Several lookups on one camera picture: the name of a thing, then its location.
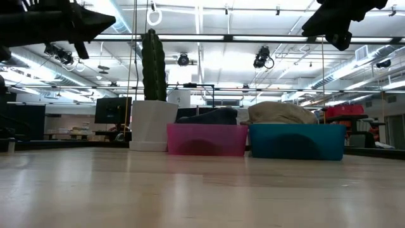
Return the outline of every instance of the floor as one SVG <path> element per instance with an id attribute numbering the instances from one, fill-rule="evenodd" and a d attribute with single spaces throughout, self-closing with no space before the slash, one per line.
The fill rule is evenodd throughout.
<path id="1" fill-rule="evenodd" d="M 404 227 L 405 161 L 0 154 L 0 227 Z"/>

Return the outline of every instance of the ceiling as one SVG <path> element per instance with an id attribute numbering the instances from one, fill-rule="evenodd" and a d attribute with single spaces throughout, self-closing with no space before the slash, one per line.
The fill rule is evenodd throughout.
<path id="1" fill-rule="evenodd" d="M 133 26 L 134 13 L 136 13 L 136 29 L 138 34 L 143 34 L 147 29 L 154 29 L 157 34 L 254 34 L 254 35 L 300 35 L 302 25 L 319 8 L 313 0 L 294 1 L 242 1 L 242 0 L 155 0 L 156 8 L 161 10 L 162 20 L 158 25 L 150 26 L 146 22 L 147 10 L 151 11 L 151 2 L 137 1 L 137 11 L 134 11 L 134 1 L 129 0 L 84 0 L 79 1 L 89 10 L 99 11 L 117 16 L 120 12 L 121 19 L 125 21 L 130 30 Z M 388 16 L 395 5 L 397 14 Z M 280 7 L 280 15 L 275 15 L 275 10 Z M 353 36 L 370 37 L 405 37 L 405 2 L 389 0 L 387 7 L 379 11 L 374 9 L 369 12 L 362 22 L 352 22 L 350 32 Z M 151 21 L 156 21 L 157 13 L 151 13 Z M 114 34 L 117 31 L 109 28 L 105 34 Z M 65 51 L 72 52 L 77 57 L 73 45 L 67 42 L 56 42 Z M 268 46 L 275 66 L 271 70 L 255 69 L 253 60 L 261 46 Z M 345 51 L 338 51 L 332 45 L 319 44 L 267 44 L 267 43 L 225 43 L 225 42 L 164 42 L 166 55 L 166 71 L 184 73 L 185 80 L 195 83 L 215 84 L 217 87 L 242 87 L 249 84 L 250 88 L 298 88 L 305 89 L 313 79 L 321 77 L 323 72 L 329 72 L 333 67 L 339 66 L 355 55 L 355 50 L 363 45 L 351 45 Z M 34 53 L 46 61 L 49 57 L 44 54 L 44 45 L 36 44 L 23 47 L 27 52 Z M 86 44 L 90 59 L 81 60 L 85 68 L 79 71 L 72 66 L 66 66 L 70 73 L 89 82 L 87 85 L 107 86 L 111 82 L 126 86 L 128 79 L 134 86 L 137 78 L 142 85 L 142 64 L 134 64 L 135 53 L 127 42 L 91 42 Z M 181 53 L 187 53 L 195 65 L 180 68 L 175 64 L 176 58 Z M 392 66 L 386 69 L 373 69 L 364 66 L 355 73 L 341 77 L 338 82 L 330 83 L 326 89 L 346 89 L 347 85 L 361 82 L 372 77 L 374 73 L 384 73 L 402 66 L 402 52 L 391 56 Z M 61 63 L 51 58 L 49 61 L 61 66 Z M 202 66 L 201 75 L 198 74 L 198 64 Z M 109 67 L 109 74 L 101 75 L 98 66 Z M 386 78 L 381 78 L 382 83 L 387 83 Z M 115 94 L 126 90 L 112 91 Z M 219 92 L 219 95 L 235 94 Z M 265 97 L 274 97 L 284 92 L 265 92 L 260 94 Z M 248 93 L 252 98 L 257 93 Z M 305 100 L 314 96 L 303 95 Z"/>

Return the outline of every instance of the black monitor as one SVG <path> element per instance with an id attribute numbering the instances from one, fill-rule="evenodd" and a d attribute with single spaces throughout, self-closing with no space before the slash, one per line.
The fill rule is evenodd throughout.
<path id="1" fill-rule="evenodd" d="M 97 99 L 95 124 L 130 123 L 132 98 Z"/>

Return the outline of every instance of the white ceiling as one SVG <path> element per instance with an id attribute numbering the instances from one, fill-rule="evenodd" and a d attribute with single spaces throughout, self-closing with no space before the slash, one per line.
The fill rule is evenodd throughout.
<path id="1" fill-rule="evenodd" d="M 97 10 L 105 7 L 105 2 L 109 0 L 84 0 L 86 7 L 90 10 Z M 128 26 L 132 28 L 134 1 L 130 0 L 113 0 L 116 1 L 122 10 L 123 17 L 127 21 Z M 304 11 L 312 0 L 290 0 L 290 1 L 243 1 L 243 0 L 155 0 L 157 8 L 194 11 L 196 6 L 202 6 L 204 16 L 202 16 L 201 34 L 227 34 L 227 15 L 225 15 L 225 4 L 229 5 L 230 10 L 238 9 L 245 11 L 235 11 L 230 15 L 230 33 L 231 34 L 267 34 L 267 35 L 300 35 L 302 25 L 310 17 L 306 14 L 300 17 L 297 13 L 294 15 L 283 13 L 283 10 L 298 10 Z M 137 33 L 141 34 L 145 31 L 146 24 L 146 0 L 138 0 L 137 11 Z M 398 15 L 389 17 L 391 6 L 396 4 Z M 280 6 L 282 10 L 280 16 L 275 16 L 274 10 Z M 320 5 L 315 1 L 310 10 L 316 10 Z M 387 7 L 383 9 L 385 15 L 382 16 L 367 16 L 362 22 L 352 22 L 350 32 L 355 36 L 402 36 L 405 37 L 405 1 L 389 0 Z M 157 34 L 195 34 L 196 33 L 196 17 L 191 13 L 177 13 L 171 11 L 162 12 L 162 22 L 157 26 L 148 24 L 146 29 L 153 28 Z M 115 32 L 109 28 L 105 33 Z M 57 42 L 60 48 L 71 51 L 74 56 L 77 56 L 73 45 L 67 42 Z M 202 43 L 203 52 L 203 69 L 204 83 L 217 84 L 218 86 L 225 84 L 233 84 L 241 86 L 249 83 L 255 87 L 266 87 L 272 84 L 286 84 L 292 87 L 299 86 L 298 79 L 313 79 L 322 74 L 322 67 L 328 71 L 332 67 L 342 63 L 343 61 L 354 56 L 354 51 L 360 48 L 359 45 L 352 45 L 346 51 L 338 51 L 333 46 L 325 44 L 321 45 L 292 45 L 282 44 L 275 55 L 274 69 L 259 75 L 255 75 L 259 70 L 253 67 L 255 54 L 261 46 L 268 46 L 271 52 L 274 52 L 279 44 L 259 44 L 259 43 Z M 173 60 L 173 56 L 179 56 L 180 53 L 187 53 L 192 60 L 198 60 L 198 47 L 196 42 L 164 42 L 164 51 L 167 60 Z M 44 58 L 47 56 L 43 53 L 44 45 L 36 44 L 25 47 L 27 50 L 38 54 Z M 130 59 L 130 48 L 126 42 L 104 42 L 103 51 L 100 57 L 101 43 L 92 42 L 86 44 L 87 51 L 90 55 L 89 60 L 82 60 L 86 68 L 83 72 L 73 70 L 72 72 L 86 78 L 96 84 L 106 85 L 115 81 L 126 81 L 129 79 L 135 81 L 137 75 L 142 80 L 142 65 L 138 64 L 138 72 L 135 70 L 134 53 Z M 310 54 L 303 58 L 297 65 L 294 65 L 304 54 L 299 49 L 307 50 L 310 48 Z M 98 65 L 110 67 L 109 74 L 102 75 L 103 79 L 97 80 Z M 176 68 L 175 65 L 168 64 L 167 70 Z M 193 74 L 193 82 L 198 82 L 196 66 L 187 66 Z"/>

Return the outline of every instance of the cactus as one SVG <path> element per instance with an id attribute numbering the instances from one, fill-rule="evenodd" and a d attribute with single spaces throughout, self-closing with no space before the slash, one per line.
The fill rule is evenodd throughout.
<path id="1" fill-rule="evenodd" d="M 142 45 L 145 100 L 166 101 L 165 52 L 155 30 L 149 29 Z"/>

